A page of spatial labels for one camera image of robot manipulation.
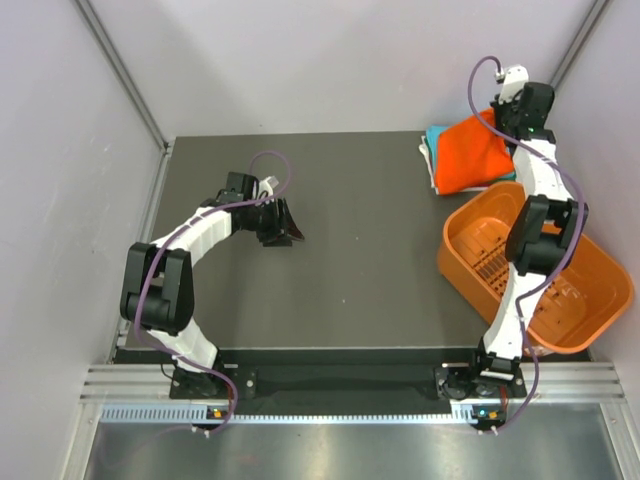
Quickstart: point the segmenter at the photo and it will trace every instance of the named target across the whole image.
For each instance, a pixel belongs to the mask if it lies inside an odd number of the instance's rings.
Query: dark gray table surface
[[[267,149],[293,165],[285,197],[307,238],[263,248],[240,232],[202,259],[194,281],[204,334],[220,347],[477,345],[487,325],[436,267],[443,224],[470,197],[431,191],[419,140],[419,132],[178,138],[154,238]],[[285,169],[264,158],[256,174],[284,180]]]

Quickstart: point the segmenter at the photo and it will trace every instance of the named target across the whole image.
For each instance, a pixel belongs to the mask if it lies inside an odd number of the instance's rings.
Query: metal floor plate
[[[166,427],[101,424],[86,480],[622,478],[597,405],[533,406],[498,437],[461,425],[235,425],[209,440],[178,431],[104,465]]]

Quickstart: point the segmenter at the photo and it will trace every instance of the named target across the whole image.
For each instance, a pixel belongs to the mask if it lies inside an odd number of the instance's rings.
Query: gray floor
[[[469,426],[237,425],[210,440],[153,438],[165,428],[100,425],[86,480],[622,480],[597,405],[531,406],[498,437]]]
[[[260,150],[294,168],[285,197],[307,241],[241,232],[196,266],[196,319],[221,347],[475,346],[487,326],[436,268],[442,226],[469,197],[429,188],[419,132],[179,138],[154,238],[215,197]],[[259,177],[284,169],[260,163]],[[129,345],[135,345],[133,339]]]

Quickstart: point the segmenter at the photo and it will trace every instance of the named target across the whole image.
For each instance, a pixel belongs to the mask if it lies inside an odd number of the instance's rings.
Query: cable
[[[576,222],[577,228],[574,230],[573,234],[571,235],[571,241],[569,242],[569,246],[567,247],[567,251],[565,252],[564,256],[560,259],[560,261],[558,262],[558,265],[556,265],[556,268],[551,272],[551,274],[549,274],[549,276],[544,280],[544,282],[542,282],[540,285],[538,285],[534,289],[526,293],[523,293],[518,298],[516,298],[516,310],[518,312],[518,316],[520,317],[520,330],[522,331],[522,341],[524,343],[524,346],[531,353],[531,358],[533,359],[534,376],[533,376],[533,384],[531,385],[529,394],[524,399],[524,402],[522,402],[518,410],[516,410],[516,412],[504,423],[504,425],[498,428],[498,430],[502,431],[508,425],[513,424],[522,415],[522,413],[527,408],[529,403],[531,403],[531,400],[533,400],[536,390],[538,389],[538,382],[540,380],[540,363],[538,361],[538,356],[536,355],[536,352],[534,351],[533,346],[529,341],[529,337],[527,335],[527,329],[524,326],[524,314],[522,313],[521,302],[525,298],[535,293],[538,293],[541,290],[546,289],[551,284],[551,282],[553,282],[556,279],[556,277],[560,274],[560,272],[564,270],[564,268],[567,266],[567,264],[571,260],[571,256],[573,255],[573,252],[575,251],[576,246],[578,245],[578,240],[580,240],[580,234],[582,233],[585,201],[584,201],[584,195],[582,193],[582,189],[580,188],[580,185],[578,185],[578,183],[571,177],[571,175],[569,175],[563,168],[560,168],[556,163],[553,162],[553,160],[545,157],[542,153],[540,153],[535,148],[527,145],[524,142],[521,142],[517,138],[513,138],[501,132],[500,130],[495,128],[493,125],[491,125],[489,122],[487,122],[484,118],[482,118],[482,116],[478,112],[478,109],[473,103],[473,80],[476,76],[476,72],[478,71],[478,69],[482,66],[484,62],[487,62],[489,60],[495,62],[498,71],[502,71],[502,65],[500,63],[500,60],[493,55],[489,55],[481,58],[480,61],[478,61],[478,63],[476,64],[476,66],[473,67],[473,70],[471,70],[471,75],[469,75],[469,83],[467,84],[467,99],[469,101],[469,107],[471,107],[471,111],[473,112],[473,115],[480,121],[480,123],[482,123],[485,127],[487,127],[493,134],[505,139],[509,143],[513,143],[518,147],[524,148],[528,152],[531,152],[535,156],[547,162],[547,165],[549,167],[553,168],[556,172],[558,172],[562,177],[562,179],[571,185],[578,202],[578,218]]]
[[[164,363],[160,364],[160,371],[162,372],[162,374],[167,377],[169,380],[171,380],[173,382],[173,378],[170,377],[169,375],[167,375],[167,372],[164,371]]]
[[[140,300],[138,301],[138,307],[136,308],[136,314],[135,314],[135,318],[133,321],[133,333],[136,337],[136,340],[138,342],[140,342],[143,345],[146,345],[148,347],[154,348],[156,350],[159,350],[161,352],[165,352],[168,353],[169,355],[171,355],[172,357],[181,357],[181,355],[156,342],[150,342],[147,339],[145,339],[142,335],[141,335],[141,321],[142,321],[142,310],[143,310],[143,306],[144,306],[144,302],[147,299],[147,295],[149,294],[149,288],[151,287],[151,282],[153,280],[154,274],[156,272],[156,270],[158,269],[158,264],[160,263],[160,259],[162,258],[162,255],[164,255],[164,252],[166,252],[167,248],[169,248],[169,246],[177,239],[180,237],[180,235],[182,235],[184,232],[186,232],[189,228],[191,228],[193,225],[196,225],[199,221],[201,221],[203,218],[206,218],[210,215],[213,215],[216,212],[219,212],[221,210],[228,210],[230,208],[239,208],[239,207],[248,207],[248,206],[252,206],[252,205],[259,205],[261,203],[264,202],[268,202],[270,200],[273,200],[274,198],[282,195],[287,188],[289,188],[289,183],[291,183],[291,177],[292,177],[292,171],[291,171],[291,164],[289,163],[289,160],[287,159],[287,157],[285,157],[282,153],[277,152],[275,150],[265,150],[259,153],[256,153],[253,158],[251,159],[251,161],[249,162],[249,173],[253,172],[253,168],[255,166],[255,163],[258,159],[267,156],[267,155],[271,155],[274,157],[279,158],[282,163],[284,163],[286,169],[287,169],[287,178],[284,181],[284,183],[282,184],[282,187],[280,187],[280,189],[276,192],[274,192],[272,195],[269,195],[265,198],[262,199],[255,199],[255,200],[246,200],[243,202],[237,202],[237,203],[230,203],[228,205],[221,205],[218,207],[212,207],[210,210],[207,210],[206,212],[202,213],[199,217],[193,219],[191,221],[190,224],[187,225],[183,225],[181,228],[179,228],[178,230],[176,230],[173,235],[171,235],[165,242],[164,244],[162,244],[162,246],[158,249],[158,251],[156,252],[156,255],[153,257],[153,260],[151,262],[151,266],[149,267],[149,272],[147,273],[147,276],[144,279],[144,283],[142,284],[142,290],[140,291]],[[230,405],[229,405],[229,412],[227,413],[227,415],[225,415],[225,417],[222,419],[222,423],[218,424],[218,426],[216,428],[214,428],[213,430],[210,431],[211,434],[216,434],[216,433],[220,433],[222,430],[224,430],[228,425],[229,425],[229,421],[231,420],[231,417],[233,416],[236,407],[238,405],[238,388],[236,387],[235,383],[233,383],[233,380],[231,380],[228,376],[226,376],[224,373],[222,372],[218,372],[217,370],[213,370],[212,368],[209,367],[205,367],[204,365],[198,365],[195,362],[192,362],[191,360],[189,360],[188,358],[184,358],[181,357],[180,360],[183,363],[186,363],[187,365],[196,368],[198,370],[201,370],[202,372],[208,373],[210,375],[213,375],[215,377],[220,378],[221,380],[223,380],[228,388],[229,388],[229,400],[230,400]],[[105,452],[104,452],[104,445],[102,446],[102,448],[100,449],[100,458],[102,460],[102,463],[105,465],[105,467],[109,468],[109,469],[116,469],[118,467],[120,467],[121,465],[123,465],[124,463],[126,463],[127,461],[129,461],[131,458],[133,458],[138,452],[140,452],[140,450],[144,449],[145,447],[147,447],[148,445],[150,445],[151,443],[153,443],[156,439],[158,439],[159,437],[165,435],[166,433],[170,433],[170,432],[174,432],[177,430],[190,430],[191,426],[188,425],[174,425],[171,426],[165,430],[162,430],[158,433],[156,433],[155,435],[153,435],[150,439],[142,442],[141,444],[137,445],[136,447],[133,448],[133,450],[131,452],[129,452],[124,458],[120,459],[119,461],[115,462],[115,463],[109,463],[106,461],[105,459]]]

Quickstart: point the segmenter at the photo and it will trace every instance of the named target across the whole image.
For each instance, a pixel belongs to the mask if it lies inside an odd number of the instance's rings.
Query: metal frame
[[[563,55],[562,60],[560,60],[560,63],[551,77],[549,84],[554,89],[557,90],[564,82],[569,70],[571,70],[575,60],[587,44],[587,41],[595,30],[596,25],[603,18],[604,13],[611,2],[612,0],[594,0],[589,12],[587,12],[587,15],[582,21],[580,28],[578,28],[575,37],[569,44],[569,48]]]
[[[640,435],[626,403],[600,405],[625,480],[640,479]]]
[[[113,70],[113,73],[120,82],[120,85],[122,85],[122,89],[127,94],[127,97],[129,97],[129,100],[131,100],[131,103],[138,112],[138,115],[140,115],[140,118],[147,127],[149,134],[163,151],[166,150],[168,146],[167,140],[153,118],[149,107],[142,98],[140,90],[138,90],[136,83],[133,81],[129,70],[122,61],[118,50],[111,41],[111,38],[104,28],[100,17],[93,8],[93,5],[89,0],[71,0],[71,2],[76,6],[78,13],[85,21],[85,24],[89,28],[93,38],[96,40],[97,45],[100,47],[100,50],[102,50],[102,53],[104,53],[107,62],[111,66],[111,70]]]
[[[168,375],[173,366],[165,367]],[[525,385],[533,382],[533,365],[522,365]],[[204,409],[226,407],[226,400],[172,400],[171,381],[158,364],[93,365],[82,389],[76,433],[67,455],[64,480],[84,478],[100,421],[106,423],[215,423],[202,421]],[[461,424],[469,423],[471,405],[495,400],[451,402],[451,414],[389,416],[237,415],[234,424]],[[640,479],[640,436],[624,392],[609,362],[541,363],[536,404],[599,404],[625,480]]]

